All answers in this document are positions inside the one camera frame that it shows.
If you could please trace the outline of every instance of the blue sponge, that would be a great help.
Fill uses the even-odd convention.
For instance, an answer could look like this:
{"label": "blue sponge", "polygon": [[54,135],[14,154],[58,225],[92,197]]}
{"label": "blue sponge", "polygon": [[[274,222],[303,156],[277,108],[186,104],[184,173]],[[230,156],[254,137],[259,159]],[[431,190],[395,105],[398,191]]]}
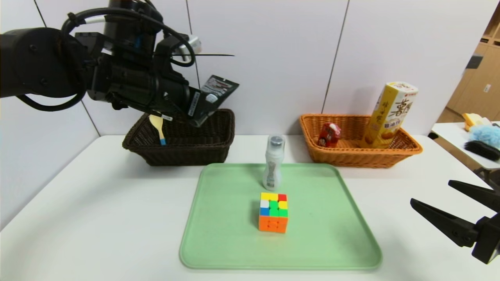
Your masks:
{"label": "blue sponge", "polygon": [[477,125],[470,128],[471,141],[480,141],[500,149],[500,128],[496,126]]}

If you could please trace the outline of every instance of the white wall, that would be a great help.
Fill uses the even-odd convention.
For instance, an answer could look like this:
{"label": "white wall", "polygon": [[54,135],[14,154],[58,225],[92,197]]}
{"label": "white wall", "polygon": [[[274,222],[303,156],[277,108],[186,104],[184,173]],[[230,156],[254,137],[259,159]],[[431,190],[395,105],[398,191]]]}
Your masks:
{"label": "white wall", "polygon": [[[2,33],[43,27],[32,0],[2,0],[0,15]],[[47,105],[62,102],[33,99]],[[0,114],[2,229],[98,134],[81,103],[64,111],[42,112],[7,97],[1,99]]]}
{"label": "white wall", "polygon": [[323,113],[371,114],[384,84],[419,88],[403,127],[427,134],[498,0],[350,0]]}
{"label": "white wall", "polygon": [[[40,12],[48,27],[60,29],[68,18],[69,12],[78,13],[93,8],[107,7],[108,0],[37,0]],[[179,33],[190,34],[188,9],[186,0],[153,0],[154,5],[163,15],[163,22]],[[74,29],[74,32],[104,32],[104,23],[84,24]],[[160,32],[156,42],[163,39]],[[198,88],[196,68],[179,67],[174,69],[189,81],[192,87]],[[125,135],[134,123],[141,117],[142,112],[133,108],[114,110],[110,103],[95,101],[87,95],[83,99],[85,106],[100,135]]]}
{"label": "white wall", "polygon": [[188,0],[203,84],[240,84],[222,105],[237,134],[300,134],[299,116],[321,113],[347,0]]}

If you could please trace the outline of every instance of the orange wicker basket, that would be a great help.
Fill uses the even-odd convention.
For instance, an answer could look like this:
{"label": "orange wicker basket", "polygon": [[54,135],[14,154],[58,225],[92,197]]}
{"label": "orange wicker basket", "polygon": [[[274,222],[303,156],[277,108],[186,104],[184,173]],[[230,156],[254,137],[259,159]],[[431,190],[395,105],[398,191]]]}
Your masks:
{"label": "orange wicker basket", "polygon": [[[300,126],[309,155],[318,163],[345,167],[389,168],[407,157],[424,151],[422,146],[402,128],[397,132],[389,148],[359,148],[358,144],[369,121],[369,115],[304,114],[300,117]],[[326,122],[333,122],[342,130],[336,148],[317,145],[321,129]]]}

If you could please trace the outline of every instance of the yellow spoon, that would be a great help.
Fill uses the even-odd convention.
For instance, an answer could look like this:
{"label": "yellow spoon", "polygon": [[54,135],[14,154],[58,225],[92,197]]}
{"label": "yellow spoon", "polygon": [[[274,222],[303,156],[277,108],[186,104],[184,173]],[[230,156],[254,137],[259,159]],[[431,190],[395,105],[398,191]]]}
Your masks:
{"label": "yellow spoon", "polygon": [[158,117],[158,116],[154,116],[154,115],[150,115],[149,122],[151,122],[151,125],[153,125],[153,127],[155,127],[158,130],[159,142],[161,143],[161,145],[166,146],[167,141],[165,140],[165,136],[163,135],[163,131],[162,131],[163,118]]}

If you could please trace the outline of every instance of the yellow snack box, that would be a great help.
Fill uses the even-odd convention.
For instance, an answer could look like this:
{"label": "yellow snack box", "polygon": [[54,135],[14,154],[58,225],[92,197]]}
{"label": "yellow snack box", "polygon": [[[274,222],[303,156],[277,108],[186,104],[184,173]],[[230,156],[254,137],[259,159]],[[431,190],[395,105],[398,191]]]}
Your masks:
{"label": "yellow snack box", "polygon": [[418,92],[417,87],[405,82],[385,84],[359,146],[373,149],[388,148]]}

